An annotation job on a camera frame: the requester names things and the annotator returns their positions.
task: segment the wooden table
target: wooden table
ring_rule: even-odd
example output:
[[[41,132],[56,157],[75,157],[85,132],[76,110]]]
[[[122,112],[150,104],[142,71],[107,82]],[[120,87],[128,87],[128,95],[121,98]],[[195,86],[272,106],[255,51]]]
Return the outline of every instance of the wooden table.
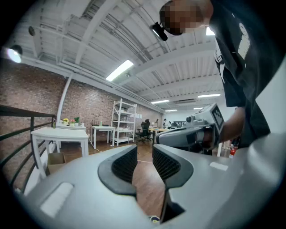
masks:
[[[39,167],[40,175],[42,178],[46,177],[44,167],[41,163],[40,152],[38,148],[38,139],[45,140],[47,153],[50,153],[49,141],[72,141],[81,142],[82,156],[88,156],[88,135],[85,131],[67,130],[59,128],[44,127],[31,132],[34,147],[34,153],[37,165]]]
[[[96,149],[96,138],[97,138],[97,130],[98,131],[107,131],[107,143],[109,142],[109,131],[112,131],[112,146],[114,146],[114,138],[115,138],[115,127],[104,127],[104,126],[91,126],[90,130],[90,144]]]
[[[60,129],[77,130],[77,131],[85,131],[86,130],[86,127],[83,127],[83,126],[70,127],[68,125],[64,125],[64,124],[61,124],[61,123],[56,123],[55,127],[56,128],[60,128]],[[56,145],[57,145],[57,151],[59,153],[59,148],[62,147],[61,142],[60,141],[56,141]]]
[[[155,135],[157,135],[157,132],[168,131],[169,129],[154,129],[154,128],[149,128],[148,130],[153,132],[153,144],[154,144],[154,142],[155,142]]]

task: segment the dark hair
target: dark hair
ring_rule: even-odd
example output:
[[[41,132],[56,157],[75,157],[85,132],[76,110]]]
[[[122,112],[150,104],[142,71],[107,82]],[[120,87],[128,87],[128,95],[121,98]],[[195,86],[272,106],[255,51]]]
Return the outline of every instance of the dark hair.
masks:
[[[171,28],[171,26],[170,26],[170,18],[165,16],[165,12],[166,12],[166,10],[168,10],[168,6],[170,6],[172,2],[173,1],[171,0],[171,1],[167,2],[167,3],[165,3],[161,7],[161,9],[159,11],[160,22],[161,22],[163,28],[168,33],[178,36],[178,35],[182,34],[180,31],[178,31],[180,28]]]

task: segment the fluorescent light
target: fluorescent light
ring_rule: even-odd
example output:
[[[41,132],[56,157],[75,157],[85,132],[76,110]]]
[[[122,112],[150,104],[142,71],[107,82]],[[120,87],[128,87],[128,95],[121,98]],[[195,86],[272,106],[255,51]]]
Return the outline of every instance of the fluorescent light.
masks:
[[[9,48],[7,51],[7,54],[12,61],[14,61],[16,63],[21,63],[21,57],[15,50]]]
[[[155,30],[153,30],[153,32],[154,32],[158,37],[160,37],[160,36],[156,33],[156,31],[155,31]]]
[[[212,94],[212,95],[199,95],[198,98],[204,98],[204,97],[215,97],[220,96],[220,94]]]
[[[161,101],[156,101],[156,102],[151,102],[151,103],[156,104],[156,103],[161,103],[161,102],[169,102],[169,100],[161,100]]]
[[[130,60],[125,61],[123,64],[121,64],[117,69],[115,69],[106,79],[108,81],[114,80],[116,77],[118,77],[122,72],[126,71],[128,68],[133,66],[133,63]]]
[[[206,28],[206,35],[207,35],[207,36],[214,36],[215,33],[214,33],[213,31],[211,31],[209,27],[207,27],[207,28]]]

